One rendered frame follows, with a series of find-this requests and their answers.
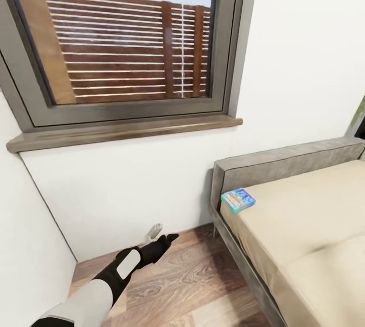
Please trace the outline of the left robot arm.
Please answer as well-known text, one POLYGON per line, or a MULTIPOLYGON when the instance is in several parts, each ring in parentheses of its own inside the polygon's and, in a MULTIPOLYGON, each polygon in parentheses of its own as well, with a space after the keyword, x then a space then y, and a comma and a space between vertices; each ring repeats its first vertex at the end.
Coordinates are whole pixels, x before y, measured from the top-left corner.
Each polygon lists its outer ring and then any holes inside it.
POLYGON ((156 263, 178 233, 156 237, 163 225, 153 225, 146 234, 146 246, 123 249, 116 259, 75 294, 47 310, 29 327, 101 327, 108 313, 128 285, 133 271, 156 263))

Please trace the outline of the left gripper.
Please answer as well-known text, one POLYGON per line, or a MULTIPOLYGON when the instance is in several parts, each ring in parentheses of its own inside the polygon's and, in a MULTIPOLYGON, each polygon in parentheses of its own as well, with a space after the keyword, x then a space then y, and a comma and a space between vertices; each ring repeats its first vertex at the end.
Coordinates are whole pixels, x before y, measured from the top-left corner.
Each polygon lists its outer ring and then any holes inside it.
POLYGON ((152 252, 151 263, 156 263, 163 254, 169 249, 172 241, 179 237, 178 233, 169 234, 167 237, 165 235, 160 236, 156 242, 146 245, 150 248, 152 252))

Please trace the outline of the board game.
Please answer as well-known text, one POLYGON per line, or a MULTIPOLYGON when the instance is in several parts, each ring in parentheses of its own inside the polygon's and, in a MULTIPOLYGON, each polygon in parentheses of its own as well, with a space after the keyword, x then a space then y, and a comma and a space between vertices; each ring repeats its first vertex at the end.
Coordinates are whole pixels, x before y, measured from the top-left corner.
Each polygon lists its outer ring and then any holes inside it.
POLYGON ((233 213, 237 213, 255 204, 254 198, 243 188, 236 189, 221 196, 221 200, 233 213))

